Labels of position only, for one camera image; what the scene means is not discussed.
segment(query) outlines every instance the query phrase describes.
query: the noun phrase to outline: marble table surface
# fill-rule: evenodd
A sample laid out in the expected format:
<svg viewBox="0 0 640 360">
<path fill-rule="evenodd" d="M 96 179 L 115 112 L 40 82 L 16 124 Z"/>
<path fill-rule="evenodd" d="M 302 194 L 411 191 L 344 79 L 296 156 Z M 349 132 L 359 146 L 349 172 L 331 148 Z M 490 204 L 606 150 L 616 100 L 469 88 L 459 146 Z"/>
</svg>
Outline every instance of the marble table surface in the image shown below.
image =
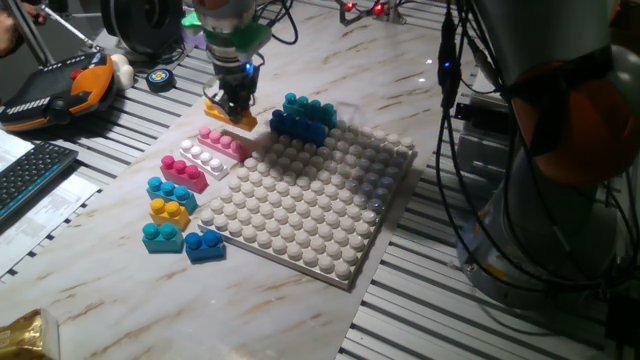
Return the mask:
<svg viewBox="0 0 640 360">
<path fill-rule="evenodd" d="M 233 131 L 249 138 L 266 131 L 287 92 L 342 109 L 356 106 L 355 113 L 341 115 L 414 138 L 419 174 L 441 114 L 439 33 L 368 19 L 344 28 L 336 11 L 305 4 L 297 4 L 293 15 L 300 42 L 273 41 L 263 51 L 267 63 L 253 108 L 261 124 L 252 133 Z M 274 32 L 291 36 L 286 21 Z M 160 159 L 178 156 L 180 142 L 193 139 L 201 126 L 222 127 L 202 108 L 200 100 L 30 267 L 0 287 L 0 324 L 37 307 L 49 309 L 60 322 L 63 359 L 335 357 L 391 238 L 387 225 L 350 292 L 231 245 L 226 260 L 201 265 L 191 265 L 184 253 L 149 255 L 142 245 L 142 226 L 150 222 L 146 181 L 161 175 Z M 232 176 L 210 179 L 198 202 L 206 205 Z M 396 200 L 393 213 L 402 212 L 402 201 Z M 190 231 L 197 231 L 196 221 Z"/>
</svg>

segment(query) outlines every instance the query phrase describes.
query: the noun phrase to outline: lego baseplate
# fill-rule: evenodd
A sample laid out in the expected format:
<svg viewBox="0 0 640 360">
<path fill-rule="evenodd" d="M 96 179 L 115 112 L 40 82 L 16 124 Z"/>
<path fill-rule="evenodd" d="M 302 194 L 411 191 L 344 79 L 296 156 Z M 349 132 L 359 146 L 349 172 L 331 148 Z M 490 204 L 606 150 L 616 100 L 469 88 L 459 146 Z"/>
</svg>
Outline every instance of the lego baseplate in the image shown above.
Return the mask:
<svg viewBox="0 0 640 360">
<path fill-rule="evenodd" d="M 198 227 L 348 289 L 417 155 L 412 147 L 410 139 L 344 122 L 320 148 L 272 133 L 270 144 L 245 160 L 209 204 Z"/>
</svg>

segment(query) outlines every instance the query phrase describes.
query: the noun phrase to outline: keyboard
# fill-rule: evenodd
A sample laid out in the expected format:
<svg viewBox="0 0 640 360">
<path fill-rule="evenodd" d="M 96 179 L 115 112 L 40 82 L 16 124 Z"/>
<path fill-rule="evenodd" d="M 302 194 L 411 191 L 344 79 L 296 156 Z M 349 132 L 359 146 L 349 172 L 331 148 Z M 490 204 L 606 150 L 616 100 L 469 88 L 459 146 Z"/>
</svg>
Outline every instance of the keyboard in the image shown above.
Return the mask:
<svg viewBox="0 0 640 360">
<path fill-rule="evenodd" d="M 43 142 L 0 172 L 0 224 L 77 156 L 77 151 Z"/>
</svg>

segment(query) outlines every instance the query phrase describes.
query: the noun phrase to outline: black cable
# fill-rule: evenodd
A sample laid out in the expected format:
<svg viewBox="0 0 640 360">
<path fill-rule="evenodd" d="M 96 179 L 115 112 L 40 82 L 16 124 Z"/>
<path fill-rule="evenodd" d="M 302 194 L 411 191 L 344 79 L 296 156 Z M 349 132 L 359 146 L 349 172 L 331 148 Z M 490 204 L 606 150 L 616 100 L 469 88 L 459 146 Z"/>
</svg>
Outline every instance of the black cable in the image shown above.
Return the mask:
<svg viewBox="0 0 640 360">
<path fill-rule="evenodd" d="M 291 16 L 291 7 L 287 7 L 286 0 L 282 0 L 282 7 L 284 8 L 284 11 L 287 14 L 287 17 L 289 18 L 289 22 L 291 22 L 291 27 L 293 28 L 293 40 L 292 41 L 283 40 L 278 36 L 276 36 L 276 34 L 271 34 L 271 36 L 273 36 L 274 39 L 278 40 L 279 42 L 285 45 L 295 45 L 298 42 L 298 27 L 296 26 L 295 20 L 293 20 L 293 16 Z"/>
</svg>

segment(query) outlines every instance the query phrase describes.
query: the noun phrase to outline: orange device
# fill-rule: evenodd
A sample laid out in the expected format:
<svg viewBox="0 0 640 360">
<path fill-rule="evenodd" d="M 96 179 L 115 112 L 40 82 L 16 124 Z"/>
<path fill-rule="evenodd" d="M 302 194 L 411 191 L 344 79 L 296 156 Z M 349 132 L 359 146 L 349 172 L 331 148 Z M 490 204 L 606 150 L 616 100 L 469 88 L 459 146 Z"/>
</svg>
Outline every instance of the orange device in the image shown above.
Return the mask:
<svg viewBox="0 0 640 360">
<path fill-rule="evenodd" d="M 0 106 L 0 126 L 25 131 L 66 124 L 72 117 L 106 108 L 114 96 L 109 55 L 78 55 L 31 74 L 18 93 Z"/>
</svg>

